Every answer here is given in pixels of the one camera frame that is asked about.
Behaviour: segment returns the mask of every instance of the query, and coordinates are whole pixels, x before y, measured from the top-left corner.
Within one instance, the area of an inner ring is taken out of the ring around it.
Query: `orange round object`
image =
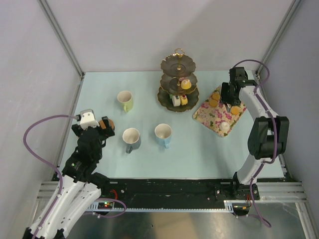
[[[217,100],[210,100],[209,105],[212,107],[216,107],[216,106],[218,106],[218,101]]]
[[[237,115],[237,114],[239,114],[239,107],[237,107],[237,106],[233,106],[232,108],[231,108],[231,110],[230,110],[230,112],[233,114],[233,115]]]
[[[219,95],[217,92],[215,92],[215,93],[212,95],[212,98],[213,98],[214,100],[216,100],[216,101],[219,101],[220,95]]]

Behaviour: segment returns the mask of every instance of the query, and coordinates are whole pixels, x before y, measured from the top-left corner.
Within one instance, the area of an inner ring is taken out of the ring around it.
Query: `blue mug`
[[[125,130],[123,140],[126,143],[126,153],[131,153],[132,150],[138,149],[141,146],[140,132],[136,128],[128,128]]]
[[[171,134],[171,127],[166,123],[161,123],[155,128],[156,139],[158,143],[163,145],[165,148],[169,148]]]

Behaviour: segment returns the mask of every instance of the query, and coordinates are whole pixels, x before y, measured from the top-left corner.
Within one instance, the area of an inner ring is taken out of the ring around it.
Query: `blue mug handle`
[[[169,148],[169,142],[167,142],[167,140],[164,139],[164,146],[165,148]]]
[[[132,150],[133,150],[133,147],[130,144],[128,144],[128,146],[126,146],[126,153],[131,153]]]

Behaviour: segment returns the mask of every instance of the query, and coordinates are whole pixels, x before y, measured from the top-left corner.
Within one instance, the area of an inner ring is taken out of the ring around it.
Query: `gray floor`
[[[271,229],[230,213],[125,213],[114,219],[83,216],[68,239],[305,239],[295,204],[258,205]]]

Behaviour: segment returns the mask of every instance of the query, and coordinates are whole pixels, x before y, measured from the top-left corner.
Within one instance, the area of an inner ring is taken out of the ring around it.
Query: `floral tray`
[[[205,125],[207,128],[216,132],[221,137],[227,136],[231,130],[233,129],[235,123],[239,120],[239,118],[243,115],[246,110],[246,106],[242,103],[238,107],[238,114],[233,115],[232,113],[228,113],[226,107],[223,103],[218,100],[218,105],[216,107],[212,107],[209,102],[213,98],[213,94],[220,94],[221,86],[217,87],[217,89],[208,97],[208,99],[200,106],[200,108],[194,113],[193,118],[198,122]],[[226,121],[230,124],[230,129],[227,132],[222,132],[219,128],[219,125]]]

